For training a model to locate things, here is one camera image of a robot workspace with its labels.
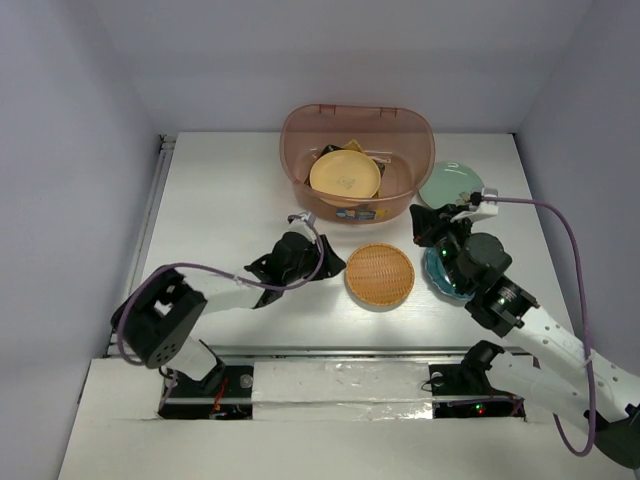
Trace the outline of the round woven basket plate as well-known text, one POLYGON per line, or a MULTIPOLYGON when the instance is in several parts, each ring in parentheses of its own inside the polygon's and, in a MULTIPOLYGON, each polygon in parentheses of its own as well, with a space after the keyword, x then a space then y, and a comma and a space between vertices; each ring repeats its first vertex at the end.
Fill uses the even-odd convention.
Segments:
POLYGON ((372 243, 355 250, 345 269, 351 293, 365 304, 391 307, 405 301, 415 282, 415 270, 405 253, 395 246, 372 243))

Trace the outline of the fan-shaped woven plate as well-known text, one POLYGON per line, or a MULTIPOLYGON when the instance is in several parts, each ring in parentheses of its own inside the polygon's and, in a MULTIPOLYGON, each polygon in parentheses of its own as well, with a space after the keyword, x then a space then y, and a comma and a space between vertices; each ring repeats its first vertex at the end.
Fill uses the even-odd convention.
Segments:
POLYGON ((357 140, 355 139, 350 140, 348 143, 344 144, 342 148, 345 150, 356 151, 356 152, 367 155, 375 163, 376 167, 378 168, 380 172, 380 177, 381 178, 384 177, 384 173, 386 170, 385 163, 366 153, 363 147, 360 145, 360 143, 357 140))

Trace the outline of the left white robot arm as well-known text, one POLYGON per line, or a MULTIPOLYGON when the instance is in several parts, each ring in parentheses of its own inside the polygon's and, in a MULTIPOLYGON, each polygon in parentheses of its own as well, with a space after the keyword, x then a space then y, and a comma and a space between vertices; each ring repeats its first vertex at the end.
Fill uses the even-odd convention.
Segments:
POLYGON ((345 268, 326 236, 288 231, 271 252, 244 267, 245 277, 187 263, 158 268, 110 323, 118 346, 135 354, 129 363, 164 367, 178 386, 209 396, 220 390, 225 366, 211 347, 191 336, 201 317, 267 307, 286 291, 333 278, 345 268))

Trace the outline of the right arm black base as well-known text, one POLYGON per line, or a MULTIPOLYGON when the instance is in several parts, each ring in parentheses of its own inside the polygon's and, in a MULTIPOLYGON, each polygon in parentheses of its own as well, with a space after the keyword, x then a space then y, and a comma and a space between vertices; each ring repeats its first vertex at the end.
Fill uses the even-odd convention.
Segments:
POLYGON ((436 397, 516 398, 511 392, 492 386, 487 376, 489 371, 490 367, 462 363, 430 365, 429 378, 420 389, 436 397))

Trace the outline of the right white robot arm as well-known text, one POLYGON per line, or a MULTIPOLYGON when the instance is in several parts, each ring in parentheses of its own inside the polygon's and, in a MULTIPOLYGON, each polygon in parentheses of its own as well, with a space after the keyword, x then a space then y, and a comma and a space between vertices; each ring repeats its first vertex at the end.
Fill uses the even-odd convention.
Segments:
POLYGON ((639 467, 639 378, 565 329, 537 299, 506 276, 511 256, 499 239, 473 232, 472 220, 494 216, 495 205, 409 209, 413 240, 430 248, 471 318, 536 358, 534 367, 503 347, 480 341, 456 367, 455 379, 473 392, 491 389, 522 397, 587 436, 581 455, 598 449, 614 463, 639 467))

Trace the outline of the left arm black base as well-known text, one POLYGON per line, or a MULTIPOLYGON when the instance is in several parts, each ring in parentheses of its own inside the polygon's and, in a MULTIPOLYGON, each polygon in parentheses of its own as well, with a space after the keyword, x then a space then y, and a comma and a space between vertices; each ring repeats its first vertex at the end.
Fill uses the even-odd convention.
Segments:
POLYGON ((178 382, 164 374, 166 383, 158 407, 158 415, 167 420, 251 420, 253 418, 252 365, 227 365, 212 393, 203 393, 182 373, 178 382))

